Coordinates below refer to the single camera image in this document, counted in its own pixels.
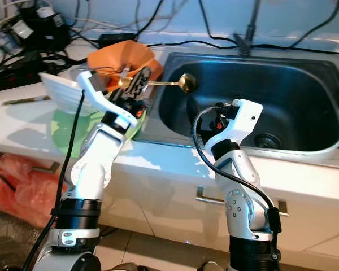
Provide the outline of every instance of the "plastic bag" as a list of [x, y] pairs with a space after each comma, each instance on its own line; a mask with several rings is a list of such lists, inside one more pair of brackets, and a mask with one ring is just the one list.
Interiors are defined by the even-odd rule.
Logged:
[[24, 156], [4, 154], [0, 157], [0, 174], [15, 188], [13, 191], [0, 179], [0, 211], [43, 228], [54, 207], [59, 177], [33, 171], [33, 166], [42, 167]]

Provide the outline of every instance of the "green plate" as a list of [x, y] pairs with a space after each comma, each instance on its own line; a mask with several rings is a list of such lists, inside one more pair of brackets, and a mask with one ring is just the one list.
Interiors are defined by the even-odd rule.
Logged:
[[[79, 117], [71, 157], [79, 157], [80, 147], [84, 139], [88, 135], [93, 125], [101, 121], [103, 115], [103, 112], [98, 111], [86, 117]], [[137, 126], [135, 128], [129, 128], [126, 132], [125, 137], [127, 138], [127, 140], [130, 140], [139, 131], [145, 117], [146, 110], [143, 112], [142, 117], [138, 119]], [[68, 151], [68, 144], [70, 135], [72, 133], [73, 121], [74, 114], [68, 114], [58, 109], [54, 112], [54, 116], [51, 121], [50, 132], [54, 144], [64, 154], [66, 154]]]

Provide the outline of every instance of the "kitchen counter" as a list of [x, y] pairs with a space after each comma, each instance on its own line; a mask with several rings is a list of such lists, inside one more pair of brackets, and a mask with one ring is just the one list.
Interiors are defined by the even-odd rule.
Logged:
[[[162, 64], [172, 51], [237, 54], [236, 50], [219, 50], [196, 45], [156, 47], [153, 50]], [[71, 57], [81, 59], [93, 49], [78, 41], [71, 45], [68, 51]], [[256, 50], [253, 55], [330, 60], [339, 69], [339, 56], [337, 55], [270, 50]], [[70, 73], [66, 71], [60, 76], [70, 78]], [[50, 122], [56, 109], [53, 101], [6, 107], [1, 105], [6, 100], [45, 94], [41, 83], [0, 91], [0, 151], [57, 161], [64, 159], [64, 155], [57, 149], [50, 135]], [[285, 195], [303, 198], [306, 195], [339, 200], [339, 169], [258, 157], [251, 157], [251, 161], [259, 172], [262, 186], [271, 195], [275, 194], [278, 198]], [[175, 178], [191, 176], [205, 178], [206, 182], [214, 182], [214, 173], [207, 169], [208, 173], [199, 174], [198, 165], [204, 165], [204, 163], [195, 149], [130, 141], [125, 144], [115, 160], [114, 169], [131, 172], [150, 171], [151, 174], [159, 176], [171, 174]]]

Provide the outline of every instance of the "sink basin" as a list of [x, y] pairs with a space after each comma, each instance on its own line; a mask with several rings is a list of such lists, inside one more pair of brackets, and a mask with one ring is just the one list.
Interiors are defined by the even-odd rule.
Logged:
[[[242, 142], [251, 155], [324, 164], [339, 150], [339, 74], [331, 62], [169, 54], [162, 80], [177, 81], [183, 73], [199, 82], [193, 97], [200, 109], [241, 98], [263, 105]], [[167, 86], [152, 98], [136, 139], [192, 147], [187, 95]]]

